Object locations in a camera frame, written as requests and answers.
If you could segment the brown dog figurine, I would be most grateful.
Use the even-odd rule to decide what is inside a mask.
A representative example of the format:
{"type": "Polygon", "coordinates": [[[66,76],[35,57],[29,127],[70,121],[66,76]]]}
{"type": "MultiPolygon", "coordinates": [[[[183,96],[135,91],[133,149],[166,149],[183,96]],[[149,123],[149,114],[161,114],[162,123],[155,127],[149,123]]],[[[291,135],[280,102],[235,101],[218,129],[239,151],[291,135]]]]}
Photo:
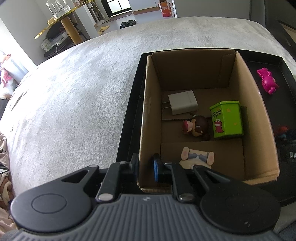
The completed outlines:
{"type": "Polygon", "coordinates": [[[194,115],[190,121],[184,120],[182,124],[183,133],[191,133],[195,137],[207,135],[208,130],[208,121],[202,115],[194,115]]]}

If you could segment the white charger plug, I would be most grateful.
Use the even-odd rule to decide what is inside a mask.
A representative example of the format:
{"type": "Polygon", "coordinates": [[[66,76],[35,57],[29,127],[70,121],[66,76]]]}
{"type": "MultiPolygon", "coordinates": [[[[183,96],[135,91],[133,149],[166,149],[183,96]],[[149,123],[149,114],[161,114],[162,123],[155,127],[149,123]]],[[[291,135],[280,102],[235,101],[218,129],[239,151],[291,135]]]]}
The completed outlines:
{"type": "Polygon", "coordinates": [[[192,90],[168,95],[168,101],[162,102],[163,109],[169,108],[172,115],[190,113],[198,110],[198,102],[192,90]]]}

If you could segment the pink bird toy figure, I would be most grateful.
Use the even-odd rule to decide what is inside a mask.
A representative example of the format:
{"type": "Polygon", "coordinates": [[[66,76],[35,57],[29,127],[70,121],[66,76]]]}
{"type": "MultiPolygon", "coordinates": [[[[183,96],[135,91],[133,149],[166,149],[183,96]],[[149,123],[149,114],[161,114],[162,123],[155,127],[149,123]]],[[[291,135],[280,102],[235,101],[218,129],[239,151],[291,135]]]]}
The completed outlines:
{"type": "Polygon", "coordinates": [[[279,89],[276,80],[267,68],[264,67],[262,69],[258,69],[257,74],[261,78],[262,87],[269,95],[273,95],[276,92],[276,90],[279,89]]]}

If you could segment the brown cardboard box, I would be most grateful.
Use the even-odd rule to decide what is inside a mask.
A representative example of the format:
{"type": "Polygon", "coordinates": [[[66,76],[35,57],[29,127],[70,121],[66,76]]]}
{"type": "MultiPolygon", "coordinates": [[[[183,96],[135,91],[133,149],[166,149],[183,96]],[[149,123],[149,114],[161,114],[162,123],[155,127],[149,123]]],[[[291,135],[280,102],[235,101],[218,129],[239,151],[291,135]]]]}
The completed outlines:
{"type": "Polygon", "coordinates": [[[167,184],[154,179],[152,157],[179,164],[184,148],[214,153],[212,170],[250,185],[278,179],[273,129],[241,52],[185,49],[147,57],[140,189],[168,191],[167,184]]]}

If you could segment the green toy bin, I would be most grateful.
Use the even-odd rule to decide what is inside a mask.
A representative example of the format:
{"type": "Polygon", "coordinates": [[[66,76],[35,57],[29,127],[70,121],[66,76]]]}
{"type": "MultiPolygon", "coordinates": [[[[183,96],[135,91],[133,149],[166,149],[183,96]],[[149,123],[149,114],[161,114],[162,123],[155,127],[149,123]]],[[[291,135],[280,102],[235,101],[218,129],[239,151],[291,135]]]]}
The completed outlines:
{"type": "Polygon", "coordinates": [[[239,101],[221,101],[210,107],[214,138],[243,135],[239,101]]]}

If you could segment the black framed board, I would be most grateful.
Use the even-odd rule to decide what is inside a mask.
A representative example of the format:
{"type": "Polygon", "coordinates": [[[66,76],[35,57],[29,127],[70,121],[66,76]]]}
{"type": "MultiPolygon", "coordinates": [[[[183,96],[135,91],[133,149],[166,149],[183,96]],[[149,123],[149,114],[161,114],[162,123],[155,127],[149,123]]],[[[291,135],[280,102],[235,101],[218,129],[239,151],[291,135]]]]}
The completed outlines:
{"type": "Polygon", "coordinates": [[[295,60],[295,41],[278,20],[267,20],[265,27],[295,60]]]}

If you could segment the yellow slippers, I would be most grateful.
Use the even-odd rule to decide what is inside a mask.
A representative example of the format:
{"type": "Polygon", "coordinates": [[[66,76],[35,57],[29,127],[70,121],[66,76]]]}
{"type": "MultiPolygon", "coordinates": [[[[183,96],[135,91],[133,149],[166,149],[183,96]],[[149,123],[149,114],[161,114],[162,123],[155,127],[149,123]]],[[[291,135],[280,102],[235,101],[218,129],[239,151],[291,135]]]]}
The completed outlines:
{"type": "Polygon", "coordinates": [[[101,36],[106,30],[109,29],[109,27],[109,25],[100,27],[100,29],[97,31],[98,34],[101,36]]]}

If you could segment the black slippers pair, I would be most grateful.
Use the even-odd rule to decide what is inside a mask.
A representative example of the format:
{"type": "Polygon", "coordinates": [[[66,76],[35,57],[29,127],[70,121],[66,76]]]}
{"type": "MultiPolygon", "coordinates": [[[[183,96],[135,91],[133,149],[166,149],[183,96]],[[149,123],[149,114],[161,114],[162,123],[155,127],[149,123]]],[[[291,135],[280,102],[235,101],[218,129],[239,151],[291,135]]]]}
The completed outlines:
{"type": "Polygon", "coordinates": [[[122,22],[120,25],[120,29],[131,27],[137,24],[136,20],[128,20],[127,22],[122,22]]]}

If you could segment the orange cardboard box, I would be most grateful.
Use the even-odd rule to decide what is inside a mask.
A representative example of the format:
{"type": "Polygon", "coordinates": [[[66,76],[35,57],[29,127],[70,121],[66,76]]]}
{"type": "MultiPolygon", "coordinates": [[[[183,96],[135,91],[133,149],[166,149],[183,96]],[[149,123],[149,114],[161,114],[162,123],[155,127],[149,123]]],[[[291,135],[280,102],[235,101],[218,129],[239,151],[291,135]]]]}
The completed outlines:
{"type": "Polygon", "coordinates": [[[159,0],[159,8],[164,18],[172,16],[170,3],[168,1],[159,0]]]}

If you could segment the round gold side table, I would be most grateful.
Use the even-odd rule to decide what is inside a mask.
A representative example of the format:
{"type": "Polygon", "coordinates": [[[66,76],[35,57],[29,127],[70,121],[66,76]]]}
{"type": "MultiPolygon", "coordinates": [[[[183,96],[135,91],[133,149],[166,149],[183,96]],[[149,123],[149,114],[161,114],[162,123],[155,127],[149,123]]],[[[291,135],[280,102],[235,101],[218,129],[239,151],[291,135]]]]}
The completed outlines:
{"type": "MultiPolygon", "coordinates": [[[[38,37],[40,37],[44,32],[46,32],[46,30],[49,29],[49,27],[52,27],[55,23],[57,22],[61,22],[61,24],[63,25],[66,33],[69,35],[69,37],[71,38],[71,40],[73,41],[73,43],[75,45],[79,45],[83,42],[81,36],[78,33],[78,30],[74,27],[72,21],[69,18],[69,15],[71,13],[74,13],[75,11],[79,10],[79,9],[86,9],[84,8],[84,6],[92,3],[93,1],[84,1],[83,3],[81,3],[80,5],[72,8],[69,12],[65,13],[64,15],[60,16],[60,18],[55,19],[51,24],[48,24],[48,26],[46,28],[44,28],[43,30],[41,30],[41,32],[39,32],[34,39],[36,40],[38,37]]],[[[95,26],[92,24],[91,20],[87,20],[87,21],[82,21],[81,20],[82,25],[84,26],[86,32],[88,33],[88,36],[92,39],[92,38],[96,38],[99,36],[95,26]]]]}

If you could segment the clear glass jar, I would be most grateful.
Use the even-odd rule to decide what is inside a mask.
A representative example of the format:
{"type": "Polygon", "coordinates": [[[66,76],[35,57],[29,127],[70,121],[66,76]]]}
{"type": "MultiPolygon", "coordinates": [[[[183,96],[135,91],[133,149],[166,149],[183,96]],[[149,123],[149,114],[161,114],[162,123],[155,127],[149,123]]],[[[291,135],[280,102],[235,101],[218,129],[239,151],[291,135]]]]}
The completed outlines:
{"type": "Polygon", "coordinates": [[[56,19],[71,11],[71,8],[65,0],[48,0],[46,2],[46,5],[52,13],[53,17],[56,19]]]}

